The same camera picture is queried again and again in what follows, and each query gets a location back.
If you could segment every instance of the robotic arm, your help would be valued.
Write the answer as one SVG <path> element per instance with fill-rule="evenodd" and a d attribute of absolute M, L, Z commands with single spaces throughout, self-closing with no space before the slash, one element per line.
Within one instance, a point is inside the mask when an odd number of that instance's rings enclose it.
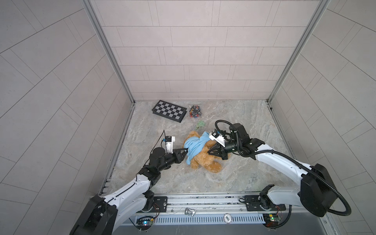
<path fill-rule="evenodd" d="M 218 123 L 221 122 L 230 126 L 229 133 L 218 128 Z M 273 150 L 257 138 L 249 138 L 244 126 L 239 123 L 232 124 L 218 120 L 215 122 L 215 127 L 209 137 L 215 139 L 217 144 L 208 153 L 219 156 L 223 160 L 228 159 L 229 153 L 250 157 L 279 170 L 297 184 L 293 187 L 268 185 L 260 192 L 258 201 L 251 203 L 259 204 L 264 210 L 269 210 L 275 205 L 288 204 L 289 215 L 291 205 L 303 206 L 319 217 L 323 217 L 326 212 L 350 215 L 349 204 L 336 190 L 328 171 L 322 165 L 311 166 L 296 161 Z M 174 136 L 167 136 L 165 141 L 167 153 L 161 147 L 155 148 L 149 156 L 149 164 L 144 165 L 131 182 L 112 194 L 104 197 L 96 195 L 91 198 L 70 235 L 109 235 L 136 212 L 150 211 L 154 204 L 154 193 L 150 188 L 160 179 L 161 171 L 169 169 L 173 163 L 181 163 L 187 154 L 187 149 L 173 149 Z M 344 204 L 346 209 L 344 212 L 329 209 L 337 198 Z M 274 228 L 285 224 L 289 215 Z"/>

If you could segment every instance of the green object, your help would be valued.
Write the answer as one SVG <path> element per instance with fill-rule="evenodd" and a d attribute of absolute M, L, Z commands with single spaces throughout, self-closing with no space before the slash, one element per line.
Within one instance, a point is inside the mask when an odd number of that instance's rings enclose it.
<path fill-rule="evenodd" d="M 198 129 L 198 128 L 200 128 L 200 127 L 204 127 L 205 125 L 206 125 L 205 122 L 200 120 L 200 121 L 197 123 L 197 125 L 196 125 L 196 129 Z"/>

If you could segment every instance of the checkered pattern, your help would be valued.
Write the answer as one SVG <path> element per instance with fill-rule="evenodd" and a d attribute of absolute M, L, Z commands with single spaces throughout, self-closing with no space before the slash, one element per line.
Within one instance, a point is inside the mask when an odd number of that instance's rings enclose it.
<path fill-rule="evenodd" d="M 181 122 L 186 113 L 186 108 L 160 100 L 153 108 L 153 113 L 174 121 Z"/>

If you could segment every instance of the stuffed animal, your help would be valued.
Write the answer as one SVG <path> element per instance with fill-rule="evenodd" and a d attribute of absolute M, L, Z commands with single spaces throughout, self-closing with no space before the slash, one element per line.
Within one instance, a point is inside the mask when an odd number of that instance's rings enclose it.
<path fill-rule="evenodd" d="M 222 158 L 208 154 L 209 149 L 215 144 L 215 140 L 209 139 L 209 133 L 204 132 L 200 137 L 196 131 L 191 131 L 184 141 L 184 148 L 188 148 L 187 164 L 191 165 L 192 169 L 198 169 L 201 165 L 212 173 L 220 172 L 222 166 L 215 159 L 222 160 Z"/>

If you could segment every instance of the work surface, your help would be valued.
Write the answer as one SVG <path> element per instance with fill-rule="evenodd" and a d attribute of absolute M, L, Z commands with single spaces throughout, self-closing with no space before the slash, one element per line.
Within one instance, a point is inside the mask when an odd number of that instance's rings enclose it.
<path fill-rule="evenodd" d="M 199 120 L 206 123 L 197 132 L 211 132 L 218 119 L 244 125 L 250 138 L 265 141 L 277 151 L 288 154 L 286 146 L 263 100 L 229 100 L 229 101 L 179 101 L 172 102 L 182 107 L 196 104 L 201 106 L 203 117 L 191 120 L 187 113 L 181 123 L 152 113 L 157 102 L 137 102 L 125 136 L 120 155 L 111 177 L 109 192 L 113 192 L 131 181 L 149 158 L 150 151 L 158 137 L 165 130 L 166 135 L 175 136 L 174 148 L 181 148 L 191 130 Z M 218 124 L 228 131 L 228 125 Z M 185 160 L 173 164 L 161 172 L 161 179 L 152 188 L 154 193 L 190 193 L 190 192 L 248 192 L 261 191 L 268 184 L 292 186 L 294 182 L 288 177 L 252 158 L 231 155 L 228 160 L 219 162 L 222 171 L 214 174 L 200 167 L 191 169 Z"/>

